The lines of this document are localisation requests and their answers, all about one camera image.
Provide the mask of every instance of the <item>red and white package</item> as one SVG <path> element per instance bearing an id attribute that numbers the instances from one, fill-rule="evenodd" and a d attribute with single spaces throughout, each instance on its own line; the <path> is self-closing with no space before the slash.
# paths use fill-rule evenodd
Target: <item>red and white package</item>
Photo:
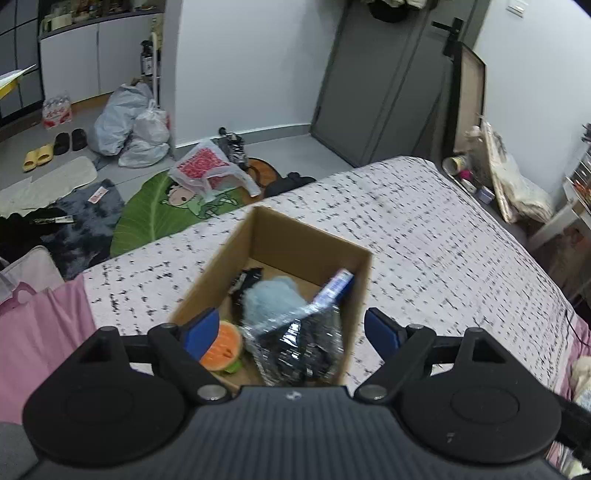
<path id="1" fill-rule="evenodd" d="M 63 93 L 43 102 L 43 126 L 47 129 L 72 121 L 70 96 Z"/>
<path id="2" fill-rule="evenodd" d="M 199 142 L 168 171 L 179 185 L 211 202 L 218 193 L 236 187 L 247 189 L 251 197 L 261 194 L 250 175 L 231 163 L 211 140 Z"/>

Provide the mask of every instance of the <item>black door handle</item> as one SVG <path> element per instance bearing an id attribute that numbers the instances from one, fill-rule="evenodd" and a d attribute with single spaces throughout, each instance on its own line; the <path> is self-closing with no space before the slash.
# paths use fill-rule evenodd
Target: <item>black door handle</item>
<path id="1" fill-rule="evenodd" d="M 451 25 L 446 25 L 439 22 L 431 22 L 431 25 L 435 28 L 441 28 L 442 30 L 449 32 L 447 41 L 443 47 L 443 54 L 446 57 L 451 57 L 453 55 L 453 45 L 455 42 L 457 42 L 457 39 L 460 38 L 464 21 L 461 18 L 454 17 Z"/>

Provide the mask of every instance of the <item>black slipper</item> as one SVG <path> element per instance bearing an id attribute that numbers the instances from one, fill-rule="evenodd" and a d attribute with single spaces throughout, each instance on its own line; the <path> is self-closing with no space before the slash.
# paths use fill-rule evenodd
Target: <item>black slipper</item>
<path id="1" fill-rule="evenodd" d="M 67 132 L 57 134 L 56 142 L 53 144 L 53 154 L 63 155 L 70 149 L 70 135 Z"/>
<path id="2" fill-rule="evenodd" d="M 86 133 L 81 128 L 72 132 L 72 150 L 77 152 L 86 146 Z"/>

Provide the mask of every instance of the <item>gray ribbed surface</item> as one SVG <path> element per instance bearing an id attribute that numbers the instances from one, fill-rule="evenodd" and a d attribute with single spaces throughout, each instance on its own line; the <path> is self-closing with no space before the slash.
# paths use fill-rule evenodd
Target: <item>gray ribbed surface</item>
<path id="1" fill-rule="evenodd" d="M 244 388 L 234 401 L 202 407 L 172 445 L 104 471 L 43 462 L 31 479 L 291 480 L 363 478 L 545 480 L 562 478 L 537 459 L 504 470 L 457 466 L 407 439 L 385 407 L 351 400 L 344 388 Z"/>

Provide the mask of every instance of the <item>white wall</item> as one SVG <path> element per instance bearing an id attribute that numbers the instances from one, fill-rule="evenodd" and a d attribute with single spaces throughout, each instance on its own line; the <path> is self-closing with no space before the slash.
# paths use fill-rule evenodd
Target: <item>white wall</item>
<path id="1" fill-rule="evenodd" d="M 487 65 L 487 120 L 522 175 L 558 201 L 591 122 L 591 18 L 572 0 L 528 2 L 519 18 L 492 0 L 475 51 Z"/>
<path id="2" fill-rule="evenodd" d="M 343 0 L 168 0 L 161 103 L 175 145 L 222 125 L 309 124 L 342 11 Z"/>

